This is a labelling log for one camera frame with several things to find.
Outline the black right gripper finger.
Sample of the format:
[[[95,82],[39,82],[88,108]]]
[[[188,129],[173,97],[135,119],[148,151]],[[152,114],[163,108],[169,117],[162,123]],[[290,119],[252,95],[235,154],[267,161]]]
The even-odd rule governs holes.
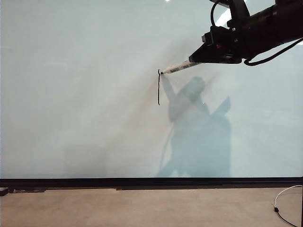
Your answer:
[[[207,46],[203,44],[189,56],[190,62],[240,64],[242,58],[231,48],[223,44]]]

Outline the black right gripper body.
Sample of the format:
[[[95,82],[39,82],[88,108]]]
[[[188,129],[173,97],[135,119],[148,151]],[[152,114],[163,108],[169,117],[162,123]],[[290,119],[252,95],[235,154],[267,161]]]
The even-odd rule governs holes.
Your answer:
[[[222,26],[211,26],[210,31],[203,35],[203,43],[207,46],[223,44],[231,47],[242,59],[247,58],[247,30],[243,27],[227,29]]]

